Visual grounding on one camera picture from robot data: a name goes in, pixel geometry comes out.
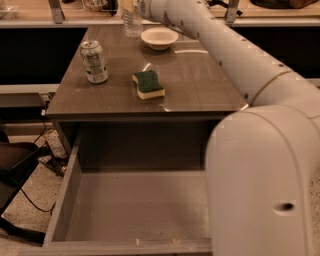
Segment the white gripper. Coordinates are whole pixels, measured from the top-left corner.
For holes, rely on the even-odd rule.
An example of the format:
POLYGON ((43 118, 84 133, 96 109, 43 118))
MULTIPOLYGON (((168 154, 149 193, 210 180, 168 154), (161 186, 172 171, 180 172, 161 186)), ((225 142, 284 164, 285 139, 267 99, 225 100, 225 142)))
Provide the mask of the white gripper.
POLYGON ((138 7, 140 15, 147 20, 153 19, 151 3, 152 0, 119 0, 120 6, 127 11, 133 12, 138 7))

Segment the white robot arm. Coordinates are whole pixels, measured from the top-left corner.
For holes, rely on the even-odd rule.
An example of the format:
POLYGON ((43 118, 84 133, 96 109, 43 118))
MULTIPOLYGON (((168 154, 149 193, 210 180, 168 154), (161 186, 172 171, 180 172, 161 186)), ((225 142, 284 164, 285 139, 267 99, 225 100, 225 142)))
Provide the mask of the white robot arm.
POLYGON ((217 20, 205 0, 119 0, 197 39, 248 106, 206 150, 214 256, 313 256, 309 186, 320 168, 320 90, 217 20))

